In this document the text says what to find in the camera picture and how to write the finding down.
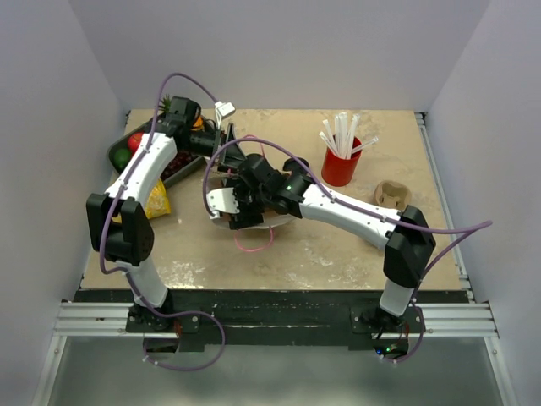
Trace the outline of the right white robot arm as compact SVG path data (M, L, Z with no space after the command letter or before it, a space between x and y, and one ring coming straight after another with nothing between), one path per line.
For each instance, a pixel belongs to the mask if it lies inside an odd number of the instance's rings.
M385 209L339 194L318 183L301 158L289 158L276 170L260 154L249 154L224 184L232 229L259 226L271 211L329 224L382 250L385 287L365 319L386 332L406 323L406 309L436 246L418 208Z

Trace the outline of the brown paper bag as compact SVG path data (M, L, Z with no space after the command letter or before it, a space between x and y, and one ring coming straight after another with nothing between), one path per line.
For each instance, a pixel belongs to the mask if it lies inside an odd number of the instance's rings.
M218 169L217 162L218 160L215 160L214 162L211 159L207 160L207 167L205 168L205 174L203 177L203 194L204 202L206 203L209 202L209 198L207 197L207 195L212 190L225 187L223 184L226 180L237 177L236 169L227 167L225 171L221 171ZM233 231L233 240L239 250L246 253L254 253L269 249L274 244L275 228L291 222L293 220L293 217L286 215L274 215L268 211L264 214L263 220L264 221L262 224ZM248 230L267 230L270 233L270 239L267 243L259 247L244 247L243 245L241 245L238 238L240 233L247 232Z

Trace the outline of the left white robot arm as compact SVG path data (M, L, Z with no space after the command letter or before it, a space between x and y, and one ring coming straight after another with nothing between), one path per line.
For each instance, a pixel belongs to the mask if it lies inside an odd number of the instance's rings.
M202 156L210 164L218 162L226 170L237 168L244 154L234 143L234 128L221 129L222 120L234 112L230 102L216 102L215 118L209 121L199 103L173 97L165 112L155 110L117 180L86 201L90 240L100 256L101 272L126 277L134 296L129 314L157 332L169 330L178 313L151 259L155 234L145 205L166 166L180 151Z

